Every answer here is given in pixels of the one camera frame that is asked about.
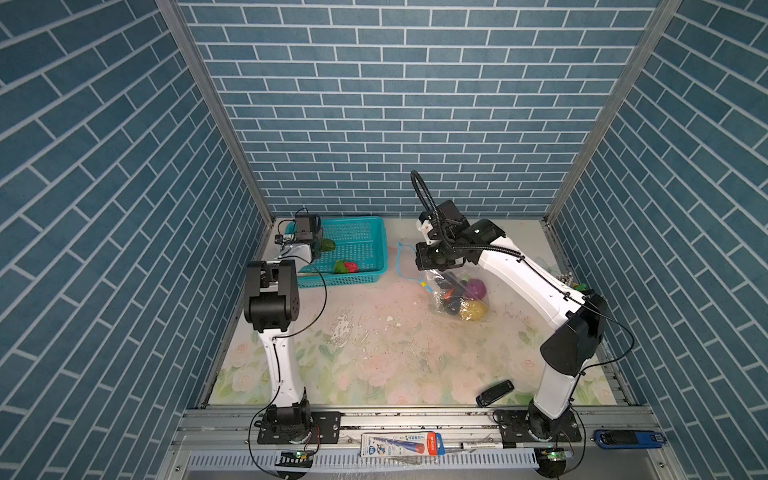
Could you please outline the purple toy onion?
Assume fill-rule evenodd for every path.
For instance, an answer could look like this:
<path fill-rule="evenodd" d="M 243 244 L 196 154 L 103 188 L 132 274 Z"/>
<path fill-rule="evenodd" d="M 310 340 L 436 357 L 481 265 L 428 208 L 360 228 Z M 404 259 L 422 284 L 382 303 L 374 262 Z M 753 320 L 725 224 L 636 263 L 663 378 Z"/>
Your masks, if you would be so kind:
<path fill-rule="evenodd" d="M 487 287 L 480 279 L 470 279 L 466 282 L 464 298 L 467 300 L 483 300 L 487 296 Z"/>

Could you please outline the blue black handheld tool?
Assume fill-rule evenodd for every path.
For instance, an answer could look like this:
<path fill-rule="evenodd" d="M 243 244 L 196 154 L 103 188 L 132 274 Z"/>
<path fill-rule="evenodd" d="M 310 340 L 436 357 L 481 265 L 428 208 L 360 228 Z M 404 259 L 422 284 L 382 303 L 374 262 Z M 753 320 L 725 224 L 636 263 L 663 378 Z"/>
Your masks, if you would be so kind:
<path fill-rule="evenodd" d="M 606 450 L 660 449 L 667 443 L 663 434 L 646 430 L 596 430 L 594 440 Z"/>

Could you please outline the green yellow toy corn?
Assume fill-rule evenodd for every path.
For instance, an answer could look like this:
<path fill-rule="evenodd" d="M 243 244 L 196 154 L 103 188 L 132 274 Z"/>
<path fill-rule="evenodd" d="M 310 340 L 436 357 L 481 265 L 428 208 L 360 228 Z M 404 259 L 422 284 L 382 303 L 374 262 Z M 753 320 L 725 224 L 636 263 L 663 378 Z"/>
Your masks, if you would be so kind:
<path fill-rule="evenodd" d="M 320 248 L 322 252 L 332 252 L 336 249 L 336 243 L 331 239 L 323 238 Z"/>

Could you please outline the yellow toy lemon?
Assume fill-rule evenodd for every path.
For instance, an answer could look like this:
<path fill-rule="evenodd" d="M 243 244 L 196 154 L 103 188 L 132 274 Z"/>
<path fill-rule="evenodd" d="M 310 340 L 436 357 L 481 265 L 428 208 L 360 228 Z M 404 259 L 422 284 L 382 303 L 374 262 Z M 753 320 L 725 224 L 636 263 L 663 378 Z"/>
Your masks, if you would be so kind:
<path fill-rule="evenodd" d="M 482 321 L 489 311 L 489 306 L 481 300 L 466 300 L 461 302 L 459 316 L 463 321 Z"/>

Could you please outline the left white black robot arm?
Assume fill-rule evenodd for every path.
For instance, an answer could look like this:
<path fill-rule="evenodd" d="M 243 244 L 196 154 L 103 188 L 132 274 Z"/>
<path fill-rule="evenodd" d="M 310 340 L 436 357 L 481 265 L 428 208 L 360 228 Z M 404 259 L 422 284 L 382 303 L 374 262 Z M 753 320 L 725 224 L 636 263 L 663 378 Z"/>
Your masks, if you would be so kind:
<path fill-rule="evenodd" d="M 242 316 L 263 345 L 271 387 L 259 426 L 261 444 L 298 444 L 311 438 L 311 407 L 298 370 L 294 322 L 300 313 L 299 271 L 311 267 L 321 250 L 321 233 L 297 229 L 275 259 L 246 267 Z"/>

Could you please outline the clear zip top bag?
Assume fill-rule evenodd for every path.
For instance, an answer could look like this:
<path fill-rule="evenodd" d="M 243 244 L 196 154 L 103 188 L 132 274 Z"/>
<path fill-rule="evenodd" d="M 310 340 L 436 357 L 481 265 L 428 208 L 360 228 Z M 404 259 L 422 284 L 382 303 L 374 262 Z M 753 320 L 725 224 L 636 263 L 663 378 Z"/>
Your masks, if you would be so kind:
<path fill-rule="evenodd" d="M 420 287 L 429 293 L 432 310 L 436 314 L 463 321 L 459 316 L 459 310 L 461 302 L 465 299 L 464 293 L 466 282 L 474 278 L 482 280 L 487 287 L 487 296 L 481 301 L 489 306 L 489 311 L 482 321 L 487 320 L 491 311 L 489 288 L 484 279 L 484 275 L 478 268 L 469 266 L 447 271 L 424 270 L 413 274 L 404 273 L 402 269 L 402 260 L 405 254 L 415 256 L 416 248 L 414 245 L 399 242 L 397 244 L 395 257 L 396 273 L 405 280 L 418 283 Z"/>

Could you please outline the aluminium mounting rail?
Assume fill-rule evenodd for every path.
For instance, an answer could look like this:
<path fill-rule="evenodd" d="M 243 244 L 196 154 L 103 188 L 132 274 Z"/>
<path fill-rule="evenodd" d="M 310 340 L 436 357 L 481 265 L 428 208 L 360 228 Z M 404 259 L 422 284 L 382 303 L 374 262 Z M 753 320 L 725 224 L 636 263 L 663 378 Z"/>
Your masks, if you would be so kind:
<path fill-rule="evenodd" d="M 540 442 L 522 407 L 320 406 L 311 438 L 261 444 L 258 409 L 210 407 L 182 416 L 161 464 L 161 479 L 682 479 L 672 448 L 606 450 L 596 430 L 661 433 L 647 406 L 577 407 L 557 438 Z M 364 433 L 435 431 L 438 457 L 371 458 Z"/>

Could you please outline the black remote control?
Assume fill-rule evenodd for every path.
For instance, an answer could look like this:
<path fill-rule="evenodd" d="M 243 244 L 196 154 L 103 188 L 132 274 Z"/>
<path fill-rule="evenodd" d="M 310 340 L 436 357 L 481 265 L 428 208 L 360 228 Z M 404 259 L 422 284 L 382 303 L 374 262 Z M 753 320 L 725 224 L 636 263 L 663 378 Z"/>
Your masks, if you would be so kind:
<path fill-rule="evenodd" d="M 486 408 L 497 402 L 514 390 L 514 384 L 511 380 L 498 382 L 477 395 L 475 401 L 478 407 Z"/>

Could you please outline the teal plastic basket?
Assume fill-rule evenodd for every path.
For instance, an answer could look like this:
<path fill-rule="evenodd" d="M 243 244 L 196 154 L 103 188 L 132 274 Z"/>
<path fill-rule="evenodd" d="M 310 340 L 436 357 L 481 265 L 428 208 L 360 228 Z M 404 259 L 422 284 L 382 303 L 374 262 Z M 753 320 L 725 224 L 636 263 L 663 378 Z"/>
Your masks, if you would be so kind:
<path fill-rule="evenodd" d="M 384 220 L 380 217 L 322 218 L 323 238 L 335 242 L 335 249 L 324 252 L 311 266 L 300 271 L 300 288 L 319 288 L 375 283 L 387 271 L 388 247 Z M 355 273 L 335 273 L 337 261 L 358 267 Z"/>

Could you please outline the red white blue package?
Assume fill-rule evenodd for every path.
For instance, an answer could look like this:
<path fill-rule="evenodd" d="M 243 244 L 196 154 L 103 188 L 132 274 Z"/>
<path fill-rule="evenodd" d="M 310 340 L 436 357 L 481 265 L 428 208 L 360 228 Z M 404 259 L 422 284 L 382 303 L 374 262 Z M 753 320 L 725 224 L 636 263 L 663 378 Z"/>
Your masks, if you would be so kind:
<path fill-rule="evenodd" d="M 362 457 L 438 457 L 446 453 L 442 436 L 435 431 L 364 433 Z"/>

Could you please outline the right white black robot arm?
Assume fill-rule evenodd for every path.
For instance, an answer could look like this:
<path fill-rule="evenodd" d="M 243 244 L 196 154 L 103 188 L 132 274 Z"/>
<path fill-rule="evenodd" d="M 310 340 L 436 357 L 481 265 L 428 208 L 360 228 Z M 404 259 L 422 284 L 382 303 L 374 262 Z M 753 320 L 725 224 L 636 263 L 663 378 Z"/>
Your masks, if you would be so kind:
<path fill-rule="evenodd" d="M 481 219 L 471 224 L 451 201 L 427 207 L 418 230 L 424 237 L 416 245 L 420 271 L 446 271 L 470 262 L 522 296 L 552 328 L 540 347 L 545 366 L 527 412 L 530 434 L 552 439 L 570 419 L 578 381 L 603 340 L 605 300 L 567 286 L 529 260 L 495 223 Z"/>

